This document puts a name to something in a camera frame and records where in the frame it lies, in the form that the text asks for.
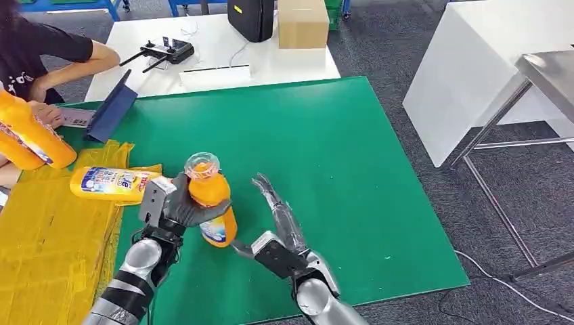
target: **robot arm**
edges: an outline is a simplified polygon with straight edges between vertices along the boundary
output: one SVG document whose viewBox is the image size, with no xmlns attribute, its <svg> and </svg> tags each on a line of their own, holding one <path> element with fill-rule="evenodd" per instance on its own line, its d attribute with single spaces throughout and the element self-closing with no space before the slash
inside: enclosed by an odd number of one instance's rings
<svg viewBox="0 0 574 325">
<path fill-rule="evenodd" d="M 139 210 L 146 226 L 137 240 L 132 239 L 124 263 L 82 324 L 139 324 L 170 266 L 178 260 L 185 230 L 230 207 L 230 201 L 209 209 L 200 207 L 191 199 L 188 183 L 187 176 L 180 173 L 173 182 L 158 177 L 146 186 Z"/>
<path fill-rule="evenodd" d="M 329 265 L 311 250 L 291 208 L 277 195 L 262 174 L 252 181 L 271 208 L 275 227 L 263 233 L 251 246 L 235 240 L 242 256 L 255 259 L 281 279 L 290 277 L 292 298 L 303 315 L 315 325 L 368 325 L 349 304 L 340 300 L 340 290 Z"/>
</svg>

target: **yellow bottle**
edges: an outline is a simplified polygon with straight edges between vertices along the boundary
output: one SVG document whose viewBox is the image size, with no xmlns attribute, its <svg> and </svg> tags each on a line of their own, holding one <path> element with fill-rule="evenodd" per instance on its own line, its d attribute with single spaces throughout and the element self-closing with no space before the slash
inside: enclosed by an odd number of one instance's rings
<svg viewBox="0 0 574 325">
<path fill-rule="evenodd" d="M 70 190 L 81 198 L 141 202 L 146 184 L 161 173 L 104 167 L 77 169 Z"/>
<path fill-rule="evenodd" d="M 22 140 L 4 124 L 0 123 L 0 152 L 15 166 L 25 171 L 31 171 L 42 165 L 41 160 Z"/>
<path fill-rule="evenodd" d="M 74 149 L 37 119 L 28 103 L 5 90 L 0 90 L 0 123 L 53 168 L 67 167 L 76 160 Z"/>
<path fill-rule="evenodd" d="M 185 163 L 185 173 L 191 178 L 190 194 L 204 207 L 213 207 L 231 198 L 231 190 L 225 177 L 219 172 L 219 159 L 214 154 L 200 152 Z M 231 244 L 237 234 L 233 210 L 211 221 L 200 224 L 203 238 L 216 247 Z"/>
</svg>

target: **bottle cap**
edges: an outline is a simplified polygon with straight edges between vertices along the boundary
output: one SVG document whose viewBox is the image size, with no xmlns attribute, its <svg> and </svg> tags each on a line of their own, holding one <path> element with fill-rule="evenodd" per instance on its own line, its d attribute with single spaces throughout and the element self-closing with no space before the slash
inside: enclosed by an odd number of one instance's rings
<svg viewBox="0 0 574 325">
<path fill-rule="evenodd" d="M 191 179 L 206 179 L 219 172 L 219 159 L 209 152 L 198 152 L 191 156 L 184 167 Z"/>
</svg>

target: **black shirt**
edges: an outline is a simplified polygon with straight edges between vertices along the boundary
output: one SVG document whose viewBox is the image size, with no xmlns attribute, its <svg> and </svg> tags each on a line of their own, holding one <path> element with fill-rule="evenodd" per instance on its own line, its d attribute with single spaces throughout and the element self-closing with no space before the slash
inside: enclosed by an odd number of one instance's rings
<svg viewBox="0 0 574 325">
<path fill-rule="evenodd" d="M 28 101 L 34 79 L 48 73 L 40 56 L 86 62 L 92 51 L 92 41 L 87 37 L 18 17 L 13 30 L 0 39 L 0 87 L 3 85 L 12 95 Z M 46 93 L 47 104 L 63 101 L 55 89 Z"/>
</svg>

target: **green mat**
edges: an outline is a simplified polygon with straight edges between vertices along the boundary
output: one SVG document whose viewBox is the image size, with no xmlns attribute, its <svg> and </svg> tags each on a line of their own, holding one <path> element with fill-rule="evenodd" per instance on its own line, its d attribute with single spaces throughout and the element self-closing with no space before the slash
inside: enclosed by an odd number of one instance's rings
<svg viewBox="0 0 574 325">
<path fill-rule="evenodd" d="M 62 133 L 85 146 L 81 130 Z M 244 242 L 273 229 L 250 184 L 256 172 L 266 174 L 351 304 L 469 284 L 364 77 L 141 98 L 113 138 L 135 143 L 132 166 L 162 163 L 171 177 L 191 154 L 215 153 Z M 125 209 L 116 267 L 142 226 L 137 210 Z M 298 313 L 288 281 L 191 229 L 159 290 L 155 324 L 232 325 Z"/>
</svg>

